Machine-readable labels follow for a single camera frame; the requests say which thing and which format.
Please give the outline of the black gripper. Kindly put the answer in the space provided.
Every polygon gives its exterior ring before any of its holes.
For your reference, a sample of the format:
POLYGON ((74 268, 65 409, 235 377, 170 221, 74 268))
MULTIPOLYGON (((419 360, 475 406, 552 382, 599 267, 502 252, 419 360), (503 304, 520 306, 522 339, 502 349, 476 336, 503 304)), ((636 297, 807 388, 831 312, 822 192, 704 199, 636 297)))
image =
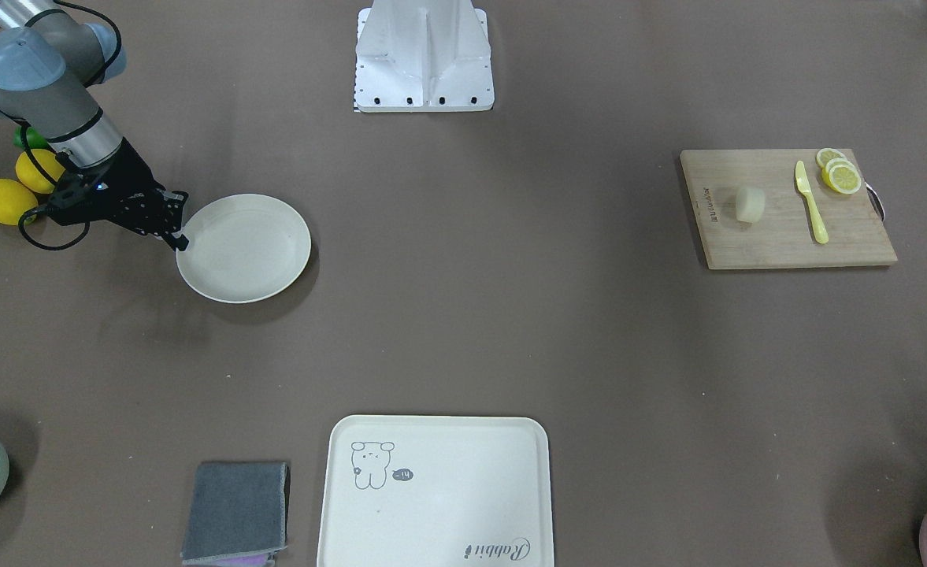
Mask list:
POLYGON ((139 235, 165 240, 174 251, 185 251, 181 232, 186 191, 166 191, 149 165, 128 140, 99 164, 81 168, 65 152, 57 162, 67 169, 46 202, 46 215, 60 226, 110 221, 139 235))

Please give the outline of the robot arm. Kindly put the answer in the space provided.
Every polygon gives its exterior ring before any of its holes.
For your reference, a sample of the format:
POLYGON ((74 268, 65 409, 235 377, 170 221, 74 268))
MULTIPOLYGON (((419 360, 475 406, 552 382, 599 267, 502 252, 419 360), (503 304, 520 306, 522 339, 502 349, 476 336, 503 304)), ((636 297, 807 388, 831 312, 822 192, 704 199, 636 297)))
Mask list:
POLYGON ((121 30, 106 15, 81 23, 67 1, 0 1, 0 119, 28 129, 55 150, 64 172, 44 205, 17 212, 20 233, 48 217, 84 230, 109 221, 184 251, 186 191, 168 191, 89 93, 126 67, 121 30))

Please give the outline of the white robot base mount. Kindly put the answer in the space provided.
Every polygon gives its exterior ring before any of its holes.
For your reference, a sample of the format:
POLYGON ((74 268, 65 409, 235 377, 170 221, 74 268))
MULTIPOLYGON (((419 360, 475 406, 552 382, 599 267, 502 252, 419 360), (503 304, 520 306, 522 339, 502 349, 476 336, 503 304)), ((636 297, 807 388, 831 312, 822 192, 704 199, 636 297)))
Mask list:
POLYGON ((353 108, 488 111, 495 104, 488 15, 470 1, 374 1, 358 12, 353 108))

